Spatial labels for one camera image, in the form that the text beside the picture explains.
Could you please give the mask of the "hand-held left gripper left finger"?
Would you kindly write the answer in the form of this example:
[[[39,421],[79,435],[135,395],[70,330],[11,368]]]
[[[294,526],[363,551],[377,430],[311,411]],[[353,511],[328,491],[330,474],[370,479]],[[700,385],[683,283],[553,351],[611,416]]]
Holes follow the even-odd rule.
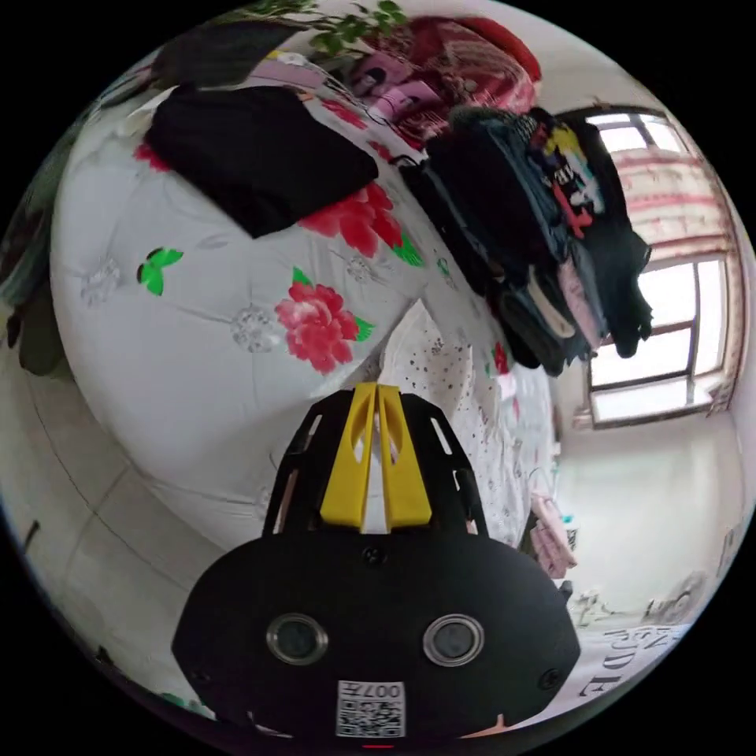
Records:
[[[346,418],[320,507],[329,527],[360,530],[369,489],[377,384],[360,383],[350,393]]]

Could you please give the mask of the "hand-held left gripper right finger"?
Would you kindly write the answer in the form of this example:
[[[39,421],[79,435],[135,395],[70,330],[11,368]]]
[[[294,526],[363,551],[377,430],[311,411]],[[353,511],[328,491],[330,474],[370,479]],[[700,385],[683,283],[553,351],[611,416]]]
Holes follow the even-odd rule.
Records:
[[[377,405],[386,526],[424,528],[431,522],[432,509],[399,389],[378,385]]]

